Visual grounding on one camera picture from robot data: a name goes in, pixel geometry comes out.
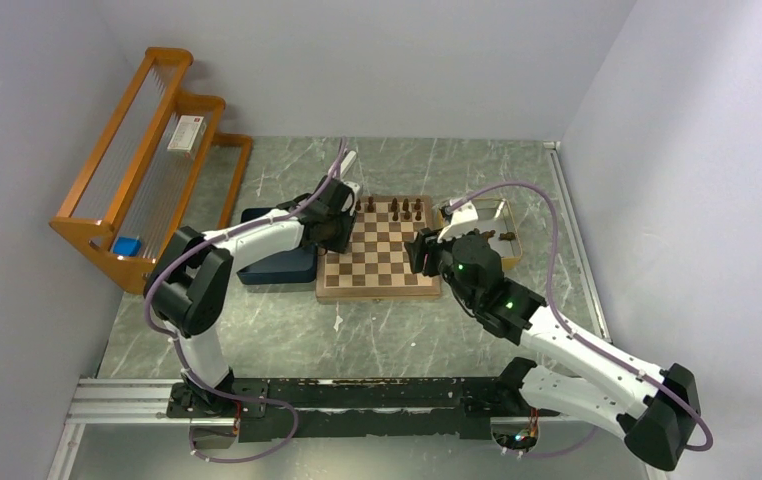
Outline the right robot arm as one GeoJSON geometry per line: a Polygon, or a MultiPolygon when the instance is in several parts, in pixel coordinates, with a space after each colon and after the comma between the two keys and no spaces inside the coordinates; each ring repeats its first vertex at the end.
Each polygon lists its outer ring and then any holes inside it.
{"type": "Polygon", "coordinates": [[[568,414],[621,439],[646,464],[676,468],[701,416],[691,370],[645,362],[564,319],[507,278],[499,254],[475,233],[440,241],[424,228],[404,248],[412,272],[442,279],[484,330],[572,371],[566,377],[533,360],[512,361],[496,389],[505,412],[530,406],[568,414]]]}

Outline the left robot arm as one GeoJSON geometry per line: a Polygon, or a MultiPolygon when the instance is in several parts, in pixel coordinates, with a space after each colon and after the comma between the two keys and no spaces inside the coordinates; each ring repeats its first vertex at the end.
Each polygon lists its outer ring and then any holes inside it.
{"type": "Polygon", "coordinates": [[[207,232],[184,226],[172,234],[146,282],[144,317],[170,341],[183,382],[206,414],[221,415],[246,400],[233,393],[217,328],[231,278],[283,252],[345,252],[361,192],[355,182],[325,176],[315,191],[250,221],[207,232]]]}

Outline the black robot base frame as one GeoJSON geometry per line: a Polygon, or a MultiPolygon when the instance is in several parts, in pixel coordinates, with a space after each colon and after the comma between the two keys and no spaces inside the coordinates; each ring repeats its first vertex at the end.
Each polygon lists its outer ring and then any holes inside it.
{"type": "Polygon", "coordinates": [[[239,428],[239,442],[297,438],[452,435],[490,440],[501,425],[525,427],[532,408],[496,377],[245,378],[243,402],[209,406],[183,383],[165,415],[195,427],[239,428]]]}

